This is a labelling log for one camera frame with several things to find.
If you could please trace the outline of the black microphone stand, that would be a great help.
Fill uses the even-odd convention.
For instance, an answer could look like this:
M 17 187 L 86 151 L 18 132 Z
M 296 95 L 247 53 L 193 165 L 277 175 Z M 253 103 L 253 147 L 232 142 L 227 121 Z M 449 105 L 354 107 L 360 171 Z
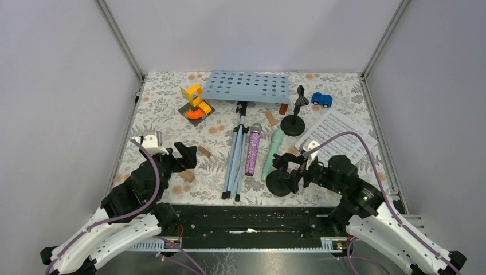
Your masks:
M 288 169 L 282 169 L 270 172 L 266 179 L 266 186 L 269 192 L 278 197 L 284 197 L 291 193 L 290 189 L 287 186 L 287 176 L 291 171 L 301 171 L 298 170 L 299 165 L 290 163 L 288 165 Z
M 299 85 L 297 87 L 298 98 L 295 101 L 293 114 L 283 118 L 280 123 L 280 129 L 287 136 L 297 137 L 303 134 L 305 130 L 305 122 L 299 116 L 301 107 L 309 104 L 309 100 L 305 97 L 304 92 L 305 88 L 302 85 Z

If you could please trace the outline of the green toy microphone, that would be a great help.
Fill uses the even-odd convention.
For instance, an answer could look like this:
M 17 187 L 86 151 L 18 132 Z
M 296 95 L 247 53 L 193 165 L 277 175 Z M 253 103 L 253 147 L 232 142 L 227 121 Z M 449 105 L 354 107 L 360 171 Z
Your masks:
M 283 142 L 284 139 L 284 131 L 281 129 L 277 129 L 274 131 L 271 139 L 271 144 L 268 150 L 267 157 L 265 159 L 263 168 L 262 168 L 262 174 L 261 174 L 261 180 L 266 181 L 268 175 L 272 171 L 273 167 L 273 160 L 274 160 L 274 154 L 278 153 L 279 148 Z

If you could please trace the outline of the black microphone stand front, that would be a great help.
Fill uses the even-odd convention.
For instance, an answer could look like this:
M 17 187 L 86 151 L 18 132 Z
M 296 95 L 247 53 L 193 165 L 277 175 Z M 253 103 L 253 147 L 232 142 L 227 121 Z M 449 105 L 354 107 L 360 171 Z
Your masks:
M 303 134 L 305 130 L 305 122 L 299 116 L 301 107 L 309 104 L 309 100 L 305 97 L 304 92 L 305 88 L 302 85 L 299 85 L 297 87 L 298 98 L 295 101 L 293 114 L 283 118 L 280 123 L 280 129 L 287 136 L 297 137 Z

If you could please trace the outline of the light blue music stand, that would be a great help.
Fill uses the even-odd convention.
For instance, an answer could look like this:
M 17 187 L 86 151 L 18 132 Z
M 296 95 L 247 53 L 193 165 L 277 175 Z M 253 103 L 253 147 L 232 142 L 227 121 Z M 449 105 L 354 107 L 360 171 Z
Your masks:
M 233 129 L 233 140 L 228 156 L 228 169 L 222 199 L 240 200 L 242 176 L 245 170 L 245 126 L 249 102 L 288 104 L 289 80 L 282 74 L 213 71 L 202 90 L 205 99 L 236 101 L 238 123 Z

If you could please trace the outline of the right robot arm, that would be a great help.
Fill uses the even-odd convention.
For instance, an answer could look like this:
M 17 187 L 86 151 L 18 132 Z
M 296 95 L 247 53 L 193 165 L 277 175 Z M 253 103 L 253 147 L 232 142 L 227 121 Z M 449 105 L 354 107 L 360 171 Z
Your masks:
M 459 274 L 467 258 L 459 251 L 448 251 L 425 237 L 373 185 L 362 180 L 357 168 L 344 155 L 332 156 L 327 165 L 313 156 L 317 149 L 274 155 L 266 179 L 271 187 L 298 190 L 314 183 L 341 195 L 340 203 L 312 231 L 348 234 L 361 239 L 389 257 L 408 274 Z

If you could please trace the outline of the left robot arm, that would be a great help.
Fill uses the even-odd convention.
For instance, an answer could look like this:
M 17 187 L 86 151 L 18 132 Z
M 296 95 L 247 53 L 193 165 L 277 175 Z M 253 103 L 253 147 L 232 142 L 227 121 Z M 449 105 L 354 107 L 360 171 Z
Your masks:
M 196 167 L 197 147 L 176 142 L 177 158 L 155 136 L 135 137 L 131 143 L 145 162 L 112 189 L 74 236 L 41 251 L 45 274 L 96 274 L 114 256 L 142 240 L 182 232 L 172 205 L 160 199 L 172 174 Z

